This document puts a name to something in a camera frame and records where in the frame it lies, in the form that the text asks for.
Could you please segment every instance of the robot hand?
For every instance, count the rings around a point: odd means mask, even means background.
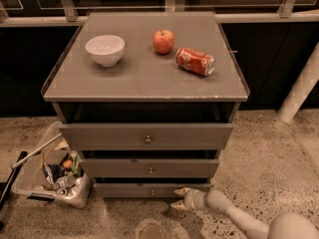
[[[177,210],[212,210],[218,217],[225,217],[249,239],[319,239],[315,226],[303,216],[287,212],[277,216],[270,227],[250,214],[235,207],[219,190],[202,192],[192,188],[175,191],[183,197],[171,205]]]

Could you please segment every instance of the white bowl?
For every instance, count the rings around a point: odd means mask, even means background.
[[[119,36],[105,35],[91,39],[87,52],[91,58],[104,67],[114,66],[122,57],[125,41]]]

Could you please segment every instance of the apple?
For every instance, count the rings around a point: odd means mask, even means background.
[[[160,54],[171,52],[174,42],[174,35],[170,30],[158,30],[153,35],[153,46]]]

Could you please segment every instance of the wooden cabinet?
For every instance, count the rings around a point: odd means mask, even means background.
[[[166,56],[153,50],[159,28],[175,33]],[[249,92],[220,31],[211,12],[90,14],[43,95],[100,196],[163,198],[184,186],[209,188]],[[112,68],[85,51],[103,34],[126,42]],[[174,60],[179,47],[214,56],[212,75],[182,69]]]

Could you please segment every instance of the concrete floor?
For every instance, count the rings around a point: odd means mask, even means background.
[[[0,181],[56,120],[0,119]],[[300,111],[290,125],[275,111],[239,112],[212,185],[268,224],[294,211],[319,227],[318,139],[318,110]],[[164,201],[105,200],[94,190],[84,209],[11,193],[2,213],[0,238],[244,238],[211,213],[175,211]]]

